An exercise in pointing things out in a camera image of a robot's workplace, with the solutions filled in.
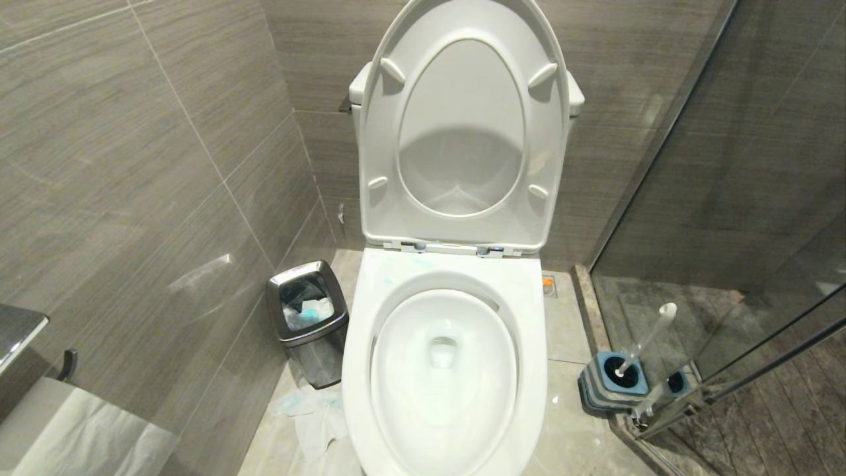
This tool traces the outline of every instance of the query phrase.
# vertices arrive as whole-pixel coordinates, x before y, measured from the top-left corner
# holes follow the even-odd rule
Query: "stainless steel trash can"
[[[349,313],[329,264],[315,261],[273,276],[266,296],[277,337],[309,383],[321,389],[340,382]]]

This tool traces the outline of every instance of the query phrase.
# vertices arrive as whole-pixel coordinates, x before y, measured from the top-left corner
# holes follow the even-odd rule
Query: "toilet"
[[[532,0],[412,0],[349,95],[370,246],[342,392],[361,467],[518,476],[547,398],[537,253],[584,97]]]

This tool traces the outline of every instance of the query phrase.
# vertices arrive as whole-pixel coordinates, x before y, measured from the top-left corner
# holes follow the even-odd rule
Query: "toilet tank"
[[[349,83],[349,102],[352,106],[353,124],[355,126],[355,140],[359,140],[359,122],[361,119],[361,103],[365,96],[365,87],[367,86],[367,76],[370,74],[372,61],[367,62],[364,68],[355,76],[353,82]],[[567,71],[567,82],[570,95],[570,126],[573,125],[574,118],[581,113],[582,104],[585,103],[585,95],[582,94],[579,85],[573,75]]]

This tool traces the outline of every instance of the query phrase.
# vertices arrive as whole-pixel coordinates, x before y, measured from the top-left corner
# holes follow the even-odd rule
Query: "toilet brush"
[[[669,302],[658,310],[659,317],[631,353],[599,352],[579,376],[582,402],[590,410],[625,412],[636,407],[649,392],[649,385],[638,357],[656,335],[676,316],[676,305]],[[656,393],[656,398],[664,391]]]

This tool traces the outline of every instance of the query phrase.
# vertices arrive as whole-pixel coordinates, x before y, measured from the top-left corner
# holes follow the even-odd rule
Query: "shower enclosure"
[[[591,268],[615,351],[677,304],[642,437],[713,473],[846,473],[844,7],[734,4]]]

